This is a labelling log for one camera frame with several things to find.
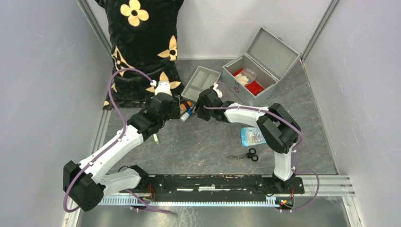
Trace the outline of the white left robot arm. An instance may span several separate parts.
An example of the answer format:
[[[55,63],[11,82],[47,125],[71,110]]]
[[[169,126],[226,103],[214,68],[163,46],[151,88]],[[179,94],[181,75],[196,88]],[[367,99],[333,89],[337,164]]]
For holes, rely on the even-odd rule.
[[[97,152],[78,163],[69,161],[63,167],[63,206],[68,209],[66,200],[71,198],[83,211],[96,207],[103,197],[125,189],[144,192],[148,188],[148,179],[134,168],[123,172],[108,174],[108,171],[129,151],[145,142],[163,128],[166,121],[179,114],[179,100],[166,93],[155,95],[150,104],[134,114],[123,128]]]

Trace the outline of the amber pill bottle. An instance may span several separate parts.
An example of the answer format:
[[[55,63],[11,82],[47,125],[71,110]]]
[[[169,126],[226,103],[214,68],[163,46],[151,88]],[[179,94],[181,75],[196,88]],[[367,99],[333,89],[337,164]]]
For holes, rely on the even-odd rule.
[[[184,114],[192,106],[191,101],[185,101],[180,104],[180,115]]]

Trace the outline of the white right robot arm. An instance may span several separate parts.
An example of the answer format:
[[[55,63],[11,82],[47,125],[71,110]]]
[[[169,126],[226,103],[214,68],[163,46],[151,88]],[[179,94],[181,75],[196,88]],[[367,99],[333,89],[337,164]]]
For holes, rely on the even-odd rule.
[[[274,151],[273,187],[285,193],[292,187],[295,165],[292,154],[304,140],[300,126],[280,104],[269,107],[240,105],[222,101],[212,88],[202,91],[195,105],[195,113],[203,120],[214,118],[219,122],[241,123],[257,127],[267,145]]]

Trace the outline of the red first aid pouch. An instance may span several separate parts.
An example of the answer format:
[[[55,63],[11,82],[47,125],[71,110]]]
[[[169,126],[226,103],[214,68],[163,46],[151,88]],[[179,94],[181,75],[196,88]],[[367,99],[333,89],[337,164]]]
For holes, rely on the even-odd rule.
[[[239,69],[237,72],[235,72],[233,76],[235,77],[235,75],[240,73],[242,69]],[[244,87],[248,89],[254,96],[258,95],[260,92],[264,90],[264,88],[258,82],[256,82],[256,79],[252,83],[249,83],[247,86]]]

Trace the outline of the silver metal case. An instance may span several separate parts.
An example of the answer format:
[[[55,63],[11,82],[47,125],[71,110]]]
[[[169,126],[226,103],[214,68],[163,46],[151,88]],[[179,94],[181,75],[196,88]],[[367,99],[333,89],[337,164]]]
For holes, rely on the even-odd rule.
[[[246,105],[257,106],[273,94],[276,85],[299,59],[299,52],[262,26],[248,50],[223,66],[221,79]],[[255,81],[262,87],[262,91],[253,94],[235,78],[234,74],[241,69],[250,69],[256,73]]]

